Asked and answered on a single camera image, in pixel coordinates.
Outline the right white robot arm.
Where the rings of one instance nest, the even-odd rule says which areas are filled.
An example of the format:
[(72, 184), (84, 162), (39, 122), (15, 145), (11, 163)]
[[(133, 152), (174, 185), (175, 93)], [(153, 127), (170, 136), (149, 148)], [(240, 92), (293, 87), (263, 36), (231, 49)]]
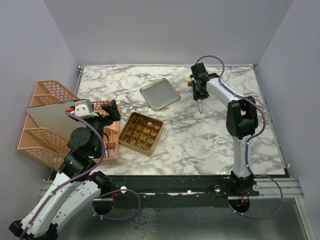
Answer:
[(253, 184), (254, 177), (249, 170), (251, 161), (250, 137), (258, 127), (257, 109), (255, 99), (243, 99), (242, 95), (235, 93), (224, 84), (216, 73), (193, 73), (190, 75), (192, 94), (195, 101), (203, 101), (210, 95), (216, 97), (226, 108), (226, 128), (232, 136), (234, 163), (230, 176), (230, 191), (240, 196)]

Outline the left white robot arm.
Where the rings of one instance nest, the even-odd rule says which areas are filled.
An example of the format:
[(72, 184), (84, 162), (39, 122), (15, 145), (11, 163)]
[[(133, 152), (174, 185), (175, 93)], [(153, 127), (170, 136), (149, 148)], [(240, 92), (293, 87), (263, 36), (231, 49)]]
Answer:
[(106, 197), (110, 179), (102, 172), (93, 172), (103, 161), (108, 145), (104, 128), (121, 120), (116, 101), (101, 105), (107, 113), (94, 111), (89, 99), (74, 102), (65, 114), (83, 124), (69, 137), (69, 153), (64, 157), (50, 188), (34, 209), (23, 219), (13, 221), (9, 230), (21, 240), (56, 240), (59, 230), (87, 202)]

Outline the black metal tongs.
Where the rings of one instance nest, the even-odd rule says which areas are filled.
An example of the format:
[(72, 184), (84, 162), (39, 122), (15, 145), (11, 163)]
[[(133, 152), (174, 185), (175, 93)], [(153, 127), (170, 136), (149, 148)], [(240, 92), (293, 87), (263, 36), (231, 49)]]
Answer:
[(198, 99), (198, 100), (196, 101), (196, 103), (197, 103), (197, 107), (198, 107), (199, 113), (200, 113), (200, 114), (203, 114), (203, 104), (202, 104), (202, 100), (201, 100), (201, 99)]

